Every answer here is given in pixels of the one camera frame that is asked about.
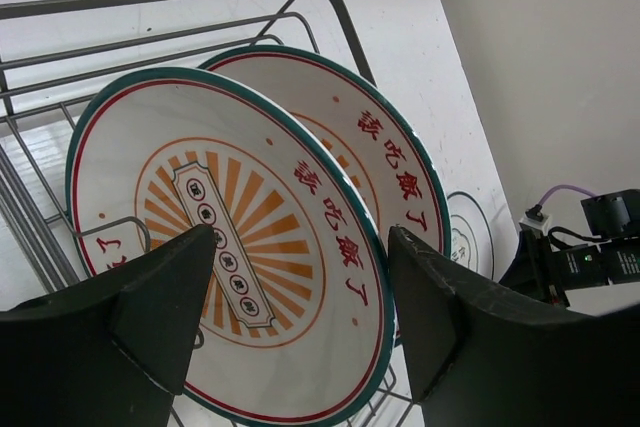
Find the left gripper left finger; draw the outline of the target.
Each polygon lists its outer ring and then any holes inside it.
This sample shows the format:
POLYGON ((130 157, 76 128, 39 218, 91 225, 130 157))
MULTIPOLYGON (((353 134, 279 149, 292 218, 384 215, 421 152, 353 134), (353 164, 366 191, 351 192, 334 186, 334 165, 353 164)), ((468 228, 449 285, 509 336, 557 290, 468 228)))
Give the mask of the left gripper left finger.
POLYGON ((1 314, 4 426, 165 426, 184 391, 216 252, 198 225, 1 314))

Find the white plate teal rim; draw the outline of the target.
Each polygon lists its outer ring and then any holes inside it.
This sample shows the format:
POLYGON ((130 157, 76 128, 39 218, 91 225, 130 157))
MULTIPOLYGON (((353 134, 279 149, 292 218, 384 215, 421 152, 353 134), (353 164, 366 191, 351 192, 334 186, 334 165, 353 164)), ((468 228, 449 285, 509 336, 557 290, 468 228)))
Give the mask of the white plate teal rim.
POLYGON ((479 202, 458 190, 447 196, 451 227, 450 258, 473 272, 494 279, 495 248, 490 224, 479 202))

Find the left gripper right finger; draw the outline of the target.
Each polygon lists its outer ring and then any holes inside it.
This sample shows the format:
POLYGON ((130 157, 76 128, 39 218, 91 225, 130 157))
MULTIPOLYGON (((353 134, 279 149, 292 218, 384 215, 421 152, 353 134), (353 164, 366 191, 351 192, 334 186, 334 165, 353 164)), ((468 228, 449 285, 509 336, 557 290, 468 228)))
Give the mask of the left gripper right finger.
POLYGON ((521 295, 388 233, 411 397, 428 426, 635 426, 639 309, 600 316, 521 295))

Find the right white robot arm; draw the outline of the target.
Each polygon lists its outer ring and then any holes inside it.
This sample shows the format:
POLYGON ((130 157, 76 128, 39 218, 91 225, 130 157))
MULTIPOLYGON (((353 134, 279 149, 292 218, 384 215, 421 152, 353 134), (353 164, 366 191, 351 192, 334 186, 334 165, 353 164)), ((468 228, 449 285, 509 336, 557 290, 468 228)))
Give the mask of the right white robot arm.
POLYGON ((559 184, 525 211, 518 247, 499 283, 552 305, 570 305, 568 294, 639 281, 639 191, 595 194, 559 184), (552 226, 543 206, 558 191, 583 194, 581 207, 589 236, 552 226))

